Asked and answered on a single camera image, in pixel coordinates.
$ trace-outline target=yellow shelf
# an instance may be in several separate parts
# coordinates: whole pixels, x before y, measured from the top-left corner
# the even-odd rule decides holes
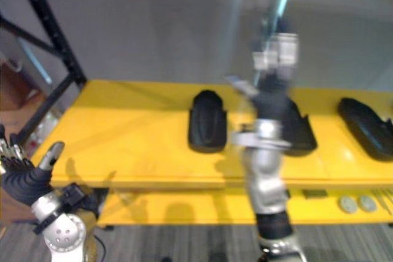
[[[60,140],[66,147],[53,172],[55,186],[76,181],[112,188],[241,187],[239,148],[228,143],[223,152],[205,155],[187,146],[189,108],[203,89],[223,98],[230,131],[252,121],[252,109],[225,85],[93,80],[33,161],[38,163]],[[336,114],[343,96],[360,99],[382,117],[393,117],[392,93],[294,89],[292,98],[303,114],[310,114],[319,147],[308,156],[284,158],[281,176],[288,186],[391,185],[392,163],[370,159]]]
[[[329,190],[323,199],[305,199],[301,190],[291,190],[288,212],[293,224],[377,223],[393,222],[393,216],[368,190]],[[338,207],[340,196],[371,196],[377,211],[358,208],[347,214]],[[393,210],[393,204],[384,197]],[[100,225],[159,225],[159,224],[254,224],[246,192],[242,188],[185,192],[121,192],[112,191],[107,197]]]

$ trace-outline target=metal shelf frame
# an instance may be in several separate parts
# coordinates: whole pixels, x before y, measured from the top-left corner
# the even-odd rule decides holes
[[[29,135],[35,130],[46,113],[52,108],[54,103],[57,102],[60,96],[72,83],[76,83],[79,90],[82,90],[87,82],[87,78],[74,53],[72,52],[72,49],[69,46],[58,22],[56,21],[56,18],[47,0],[29,0],[29,2],[52,44],[48,44],[40,40],[23,28],[5,19],[1,14],[0,28],[10,32],[14,36],[21,37],[29,43],[34,44],[46,52],[49,52],[58,57],[60,60],[62,60],[66,70],[68,71],[68,75],[48,95],[46,100],[40,105],[34,115],[26,122],[24,127],[22,127],[18,133],[18,141],[21,144],[27,140]]]

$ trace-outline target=black joint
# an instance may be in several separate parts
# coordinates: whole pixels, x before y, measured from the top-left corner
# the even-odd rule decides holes
[[[10,134],[10,145],[15,145],[18,143],[18,136],[15,133]]]
[[[259,235],[264,239],[282,239],[294,232],[285,211],[276,214],[257,214],[256,217]]]
[[[3,124],[0,124],[0,139],[6,139],[6,129]]]

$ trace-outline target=gray wall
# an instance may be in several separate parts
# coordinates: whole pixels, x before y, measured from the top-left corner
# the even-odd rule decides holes
[[[89,79],[223,83],[251,77],[249,44],[270,0],[49,2]],[[0,9],[46,38],[26,0]],[[297,86],[393,91],[392,0],[290,0],[286,15],[300,35]],[[15,46],[0,41],[6,54]],[[60,63],[37,55],[59,81]]]

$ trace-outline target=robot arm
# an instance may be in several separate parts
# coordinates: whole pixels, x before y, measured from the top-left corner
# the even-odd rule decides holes
[[[297,36],[275,34],[263,54],[266,68],[258,88],[237,76],[227,77],[257,113],[254,125],[235,135],[235,144],[244,147],[242,162],[263,252],[261,261],[305,262],[286,211],[286,187],[279,175],[282,151],[289,147],[281,139],[281,119],[297,60]]]
[[[96,256],[92,235],[96,215],[78,206],[86,195],[76,184],[64,188],[63,195],[50,186],[53,165],[63,148],[64,143],[54,143],[35,168],[24,156],[14,134],[8,145],[1,125],[1,186],[11,197],[31,206],[39,221],[34,232],[44,235],[52,262],[92,262]]]

